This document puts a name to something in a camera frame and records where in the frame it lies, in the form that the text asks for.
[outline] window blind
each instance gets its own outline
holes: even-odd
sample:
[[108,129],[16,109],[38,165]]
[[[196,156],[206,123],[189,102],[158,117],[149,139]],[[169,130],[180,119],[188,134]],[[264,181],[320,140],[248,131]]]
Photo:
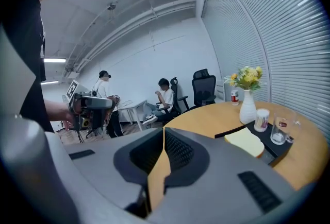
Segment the window blind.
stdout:
[[203,21],[225,75],[269,70],[255,99],[300,112],[330,142],[330,29],[319,0],[205,0]]

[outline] white t-shirt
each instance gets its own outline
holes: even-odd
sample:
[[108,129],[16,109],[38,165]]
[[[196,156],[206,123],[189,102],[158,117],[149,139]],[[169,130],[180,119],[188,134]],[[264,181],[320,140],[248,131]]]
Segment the white t-shirt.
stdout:
[[174,101],[174,92],[171,89],[168,89],[166,91],[161,91],[161,95],[163,96],[163,99],[165,101],[165,103],[167,103],[168,105],[170,105],[170,108],[167,109],[168,112],[171,112],[171,109],[173,108],[173,101]]
[[[95,84],[95,86],[93,87],[92,90],[97,91],[97,96],[101,97],[101,98],[107,98],[107,97],[114,95],[110,91],[109,82],[101,80],[101,79],[97,81],[97,83]],[[113,111],[116,111],[116,110],[118,110],[117,105],[115,106]]]

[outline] floor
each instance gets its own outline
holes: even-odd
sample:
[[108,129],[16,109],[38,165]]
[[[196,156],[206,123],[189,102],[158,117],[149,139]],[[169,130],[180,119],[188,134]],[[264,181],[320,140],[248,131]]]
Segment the floor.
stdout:
[[[161,128],[162,123],[153,123],[153,124],[151,124],[151,126],[152,126],[152,128]],[[132,124],[132,125],[123,124],[122,128],[123,128],[124,135],[128,135],[128,134],[140,131],[139,126],[137,124]],[[57,133],[60,136],[61,141],[64,145],[80,143],[78,135],[75,131],[60,130]],[[94,141],[102,141],[105,139],[111,139],[110,136],[107,134],[105,134],[102,138],[101,136],[94,136],[94,134],[91,133],[87,139],[86,139],[87,131],[80,131],[80,134],[85,142],[94,142]]]

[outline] mesh chair back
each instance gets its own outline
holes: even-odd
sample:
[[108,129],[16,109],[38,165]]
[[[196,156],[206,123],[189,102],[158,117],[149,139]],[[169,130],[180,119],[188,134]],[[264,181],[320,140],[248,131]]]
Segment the mesh chair back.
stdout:
[[171,112],[176,111],[179,115],[181,114],[181,109],[179,107],[179,104],[177,103],[177,78],[172,78],[171,81],[171,90],[174,92],[174,98],[173,98],[173,108]]
[[198,79],[198,78],[204,78],[204,77],[208,77],[208,71],[207,68],[203,69],[203,70],[198,70],[194,73],[194,79]]
[[192,80],[192,87],[194,89],[194,104],[197,107],[202,105],[203,100],[207,100],[209,96],[213,96],[215,94],[216,81],[215,76],[207,76]]

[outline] black shirt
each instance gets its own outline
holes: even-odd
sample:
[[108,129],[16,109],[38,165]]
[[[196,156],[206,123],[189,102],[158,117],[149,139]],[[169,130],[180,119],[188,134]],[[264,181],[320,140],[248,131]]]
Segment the black shirt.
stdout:
[[53,132],[46,113],[40,84],[41,81],[46,79],[44,62],[40,57],[41,49],[44,52],[40,10],[39,0],[19,0],[19,5],[16,5],[10,11],[10,16],[4,19],[3,25],[12,46],[36,76],[22,105],[20,114],[25,118],[38,122],[45,131]]

